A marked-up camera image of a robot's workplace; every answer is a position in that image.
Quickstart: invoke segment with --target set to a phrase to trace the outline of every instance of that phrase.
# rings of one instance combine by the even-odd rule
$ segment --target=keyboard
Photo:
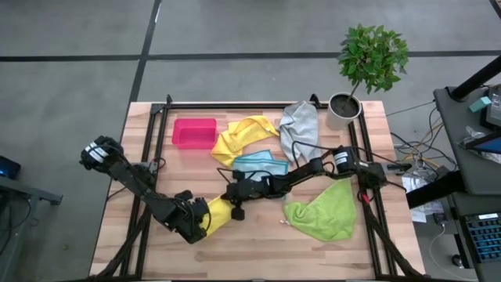
[[[477,261],[501,261],[501,213],[466,216]]]

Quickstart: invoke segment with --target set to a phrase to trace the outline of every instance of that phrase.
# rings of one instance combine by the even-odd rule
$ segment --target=plant stem
[[[357,89],[357,87],[359,87],[360,85],[360,81],[357,82],[357,84],[355,85],[355,87],[353,88],[353,90],[351,91],[350,93],[350,96],[346,99],[346,101],[344,102],[344,105],[343,105],[343,110],[344,108],[346,108],[346,105],[348,105],[348,102],[350,101],[350,99],[353,97],[353,94],[355,94],[355,90]]]

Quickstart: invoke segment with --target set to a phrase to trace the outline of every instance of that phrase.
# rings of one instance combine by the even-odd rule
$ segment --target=gray cloth
[[[293,141],[301,141],[312,145],[319,144],[319,118],[316,108],[306,101],[286,107],[283,109],[279,130],[282,150],[287,158],[293,161]],[[294,152],[296,158],[302,155],[306,161],[321,155],[319,149],[297,143],[294,145]]]

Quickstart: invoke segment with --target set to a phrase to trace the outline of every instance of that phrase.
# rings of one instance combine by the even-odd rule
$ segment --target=white cable
[[[435,265],[436,265],[439,269],[441,269],[441,270],[443,270],[443,271],[447,272],[448,274],[450,274],[450,275],[454,276],[454,277],[455,277],[455,278],[457,278],[457,279],[460,279],[460,280],[463,280],[463,281],[478,281],[477,279],[468,279],[468,278],[459,277],[459,276],[457,276],[456,274],[454,274],[454,273],[452,273],[452,272],[448,271],[447,269],[445,269],[445,268],[441,267],[441,266],[438,264],[438,262],[435,260],[435,258],[434,258],[434,257],[433,257],[433,255],[431,254],[431,247],[433,246],[433,243],[434,243],[434,242],[435,242],[438,238],[440,238],[442,235],[444,235],[444,233],[445,233],[445,225],[443,225],[443,224],[442,224],[442,232],[441,232],[439,235],[437,235],[435,238],[433,238],[433,240],[432,240],[432,241],[431,241],[431,243],[430,243],[430,247],[428,248],[428,254],[430,254],[431,260],[433,260],[434,264],[435,264]]]

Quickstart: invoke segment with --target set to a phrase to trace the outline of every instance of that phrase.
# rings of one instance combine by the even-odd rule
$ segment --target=blue cloth
[[[262,176],[272,175],[285,175],[289,172],[289,163],[287,161],[273,160],[272,152],[270,150],[263,150],[256,153],[237,157],[233,162],[233,170],[241,172],[248,172],[245,177],[261,181]]]

